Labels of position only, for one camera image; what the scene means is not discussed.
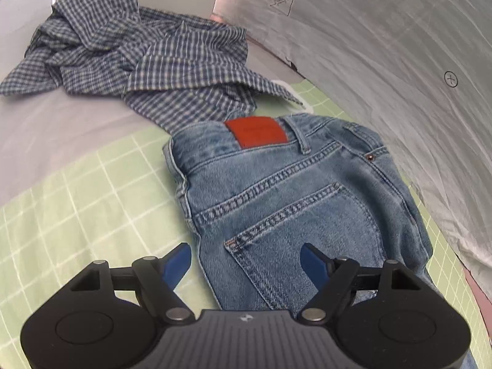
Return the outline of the grey carrot print sheet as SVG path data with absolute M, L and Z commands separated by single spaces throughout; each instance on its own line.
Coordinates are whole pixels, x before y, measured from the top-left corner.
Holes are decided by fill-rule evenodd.
M 491 286 L 491 0 L 216 0 L 374 129 Z

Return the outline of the blue denim jeans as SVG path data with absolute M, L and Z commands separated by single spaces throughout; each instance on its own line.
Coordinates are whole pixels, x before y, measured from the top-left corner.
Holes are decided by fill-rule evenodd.
M 301 267 L 306 243 L 430 280 L 424 220 L 368 128 L 308 114 L 201 122 L 176 132 L 164 156 L 224 310 L 300 313 L 317 292 Z

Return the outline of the pink headboard panel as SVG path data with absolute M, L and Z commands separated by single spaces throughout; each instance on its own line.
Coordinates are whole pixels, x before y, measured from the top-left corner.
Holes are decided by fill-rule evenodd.
M 465 273 L 465 279 L 468 282 L 473 294 L 474 298 L 477 301 L 477 304 L 479 306 L 479 310 L 481 312 L 481 315 L 484 319 L 485 326 L 487 328 L 487 331 L 489 335 L 491 335 L 491 330 L 492 330 L 492 304 L 491 301 L 487 298 L 487 296 L 484 294 L 484 292 L 481 290 L 475 279 L 473 278 L 471 272 L 466 268 L 463 267 L 464 273 Z

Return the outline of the blue plaid shirt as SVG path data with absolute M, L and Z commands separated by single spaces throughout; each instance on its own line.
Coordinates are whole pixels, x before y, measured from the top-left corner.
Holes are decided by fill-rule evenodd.
M 167 133 L 255 111 L 284 87 L 250 70 L 243 28 L 141 6 L 137 0 L 57 0 L 4 96 L 63 88 L 73 95 L 118 97 Z

